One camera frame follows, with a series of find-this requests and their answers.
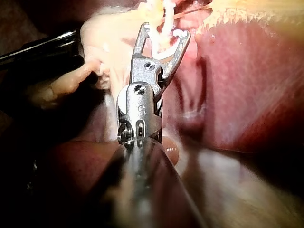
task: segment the laparoscopic forceps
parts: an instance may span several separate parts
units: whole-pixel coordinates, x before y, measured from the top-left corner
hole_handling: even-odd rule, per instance
[[[142,55],[149,32],[143,23],[133,51],[130,83],[117,99],[118,141],[78,224],[123,228],[204,228],[197,208],[162,146],[162,93],[190,42],[178,35],[171,60]]]

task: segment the yellow fat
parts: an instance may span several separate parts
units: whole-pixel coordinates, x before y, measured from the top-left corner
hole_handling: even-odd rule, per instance
[[[257,20],[304,43],[304,0],[213,0],[209,6],[213,12],[205,19],[205,28]]]

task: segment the shiny metal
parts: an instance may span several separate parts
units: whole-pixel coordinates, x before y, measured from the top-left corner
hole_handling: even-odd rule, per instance
[[[152,86],[156,102],[161,98],[162,93],[171,82],[181,60],[190,43],[191,34],[189,31],[184,31],[183,35],[178,35],[178,46],[167,62],[143,56],[143,48],[149,37],[150,32],[149,23],[145,22],[141,28],[136,39],[131,60],[131,75],[130,83],[132,82],[147,82]]]
[[[141,25],[131,60],[130,83],[117,98],[118,142],[151,137],[162,142],[162,93],[171,82],[190,42],[190,33],[178,35],[176,52],[167,62],[143,56],[149,23]]]
[[[162,109],[157,111],[151,85],[146,82],[131,83],[126,87],[126,93],[120,93],[119,96],[126,99],[125,113],[122,113],[117,103],[120,112],[118,113],[119,143],[132,137],[151,137],[161,142]]]
[[[76,50],[77,54],[84,57],[79,29],[29,42],[19,50],[0,56],[0,71],[8,69],[21,59],[28,61],[28,59],[34,57],[43,58],[47,55],[59,55],[68,51],[70,51],[72,55],[73,51],[70,49],[73,49],[75,45],[78,46]]]
[[[163,146],[153,139],[121,145],[96,186],[82,210],[86,227],[206,227]]]

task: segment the metal screw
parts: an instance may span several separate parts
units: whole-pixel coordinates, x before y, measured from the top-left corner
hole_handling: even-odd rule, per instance
[[[155,64],[149,62],[149,63],[146,63],[146,64],[144,65],[144,67],[146,68],[146,70],[154,70],[154,69],[155,69]]]
[[[155,86],[155,87],[153,87],[153,91],[154,91],[154,93],[157,93],[159,91],[159,89]]]
[[[134,93],[137,95],[143,95],[146,92],[146,88],[142,85],[137,85],[134,88]]]

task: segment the metal shaft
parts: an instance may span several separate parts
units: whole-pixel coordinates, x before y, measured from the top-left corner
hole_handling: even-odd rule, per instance
[[[83,212],[77,224],[86,227],[206,227],[162,145],[151,138],[116,150]]]

